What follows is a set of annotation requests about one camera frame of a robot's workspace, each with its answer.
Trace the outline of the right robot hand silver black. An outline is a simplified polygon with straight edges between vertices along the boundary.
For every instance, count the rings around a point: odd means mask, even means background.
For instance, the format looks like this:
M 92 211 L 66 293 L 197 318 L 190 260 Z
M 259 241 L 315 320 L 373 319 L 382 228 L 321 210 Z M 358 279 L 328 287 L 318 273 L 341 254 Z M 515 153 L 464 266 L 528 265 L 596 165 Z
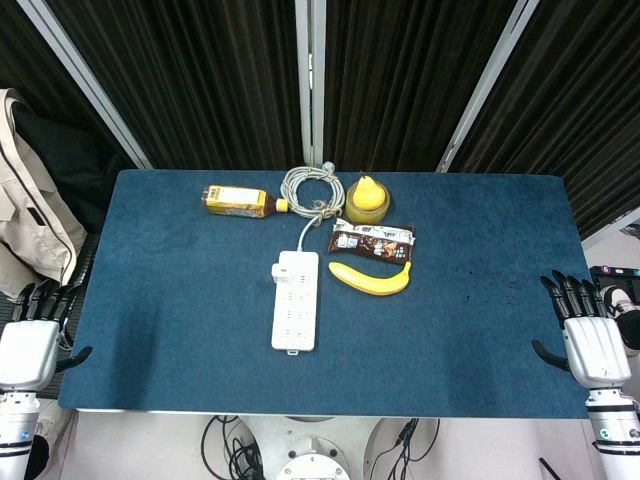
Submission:
M 545 363 L 571 373 L 588 390 L 620 388 L 632 376 L 618 324 L 606 310 L 593 283 L 558 270 L 542 276 L 557 317 L 566 355 L 553 354 L 539 340 L 531 342 Z

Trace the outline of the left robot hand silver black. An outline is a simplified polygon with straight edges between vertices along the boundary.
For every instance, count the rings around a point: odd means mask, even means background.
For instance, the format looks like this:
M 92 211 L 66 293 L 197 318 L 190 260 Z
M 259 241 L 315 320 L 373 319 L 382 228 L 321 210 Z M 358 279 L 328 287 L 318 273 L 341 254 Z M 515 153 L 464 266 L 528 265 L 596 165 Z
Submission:
M 38 392 L 54 375 L 84 363 L 93 351 L 85 346 L 69 352 L 74 340 L 67 328 L 79 284 L 59 286 L 52 280 L 25 286 L 15 300 L 1 334 L 1 391 Z

